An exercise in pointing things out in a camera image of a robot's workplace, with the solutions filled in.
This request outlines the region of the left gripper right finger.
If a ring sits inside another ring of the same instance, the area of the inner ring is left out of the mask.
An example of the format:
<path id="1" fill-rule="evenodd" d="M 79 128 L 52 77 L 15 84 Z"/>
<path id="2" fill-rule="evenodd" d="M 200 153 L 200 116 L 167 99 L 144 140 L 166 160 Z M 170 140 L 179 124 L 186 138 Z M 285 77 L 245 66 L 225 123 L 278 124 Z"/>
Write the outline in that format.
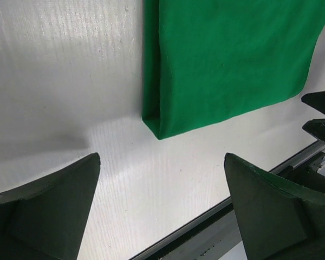
<path id="1" fill-rule="evenodd" d="M 248 259 L 325 259 L 325 177 L 275 175 L 228 153 L 227 184 Z"/>

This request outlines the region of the green t shirt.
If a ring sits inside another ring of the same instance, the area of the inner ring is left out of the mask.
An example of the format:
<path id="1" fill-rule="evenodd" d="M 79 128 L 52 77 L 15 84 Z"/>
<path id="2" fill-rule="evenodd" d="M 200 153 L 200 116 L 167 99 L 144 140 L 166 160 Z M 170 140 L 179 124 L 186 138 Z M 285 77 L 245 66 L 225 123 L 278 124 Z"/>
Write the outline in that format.
<path id="1" fill-rule="evenodd" d="M 144 123 L 161 140 L 296 96 L 324 26 L 325 1 L 144 1 Z"/>

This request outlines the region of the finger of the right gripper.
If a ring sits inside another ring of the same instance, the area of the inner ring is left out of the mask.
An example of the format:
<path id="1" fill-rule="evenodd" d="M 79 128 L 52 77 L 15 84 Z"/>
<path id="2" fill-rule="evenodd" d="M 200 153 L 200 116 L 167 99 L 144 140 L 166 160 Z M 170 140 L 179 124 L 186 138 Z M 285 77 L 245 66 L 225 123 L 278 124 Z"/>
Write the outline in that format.
<path id="1" fill-rule="evenodd" d="M 314 119 L 306 122 L 302 129 L 325 144 L 325 119 Z"/>
<path id="2" fill-rule="evenodd" d="M 325 91 L 305 94 L 301 101 L 325 115 Z"/>

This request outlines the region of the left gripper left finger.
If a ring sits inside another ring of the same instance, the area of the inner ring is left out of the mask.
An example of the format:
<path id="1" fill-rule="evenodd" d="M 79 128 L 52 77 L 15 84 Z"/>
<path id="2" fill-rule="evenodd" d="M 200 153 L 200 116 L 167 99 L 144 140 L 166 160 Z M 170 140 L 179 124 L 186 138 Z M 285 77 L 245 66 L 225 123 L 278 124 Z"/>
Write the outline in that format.
<path id="1" fill-rule="evenodd" d="M 100 167 L 92 153 L 0 192 L 0 259 L 77 259 Z"/>

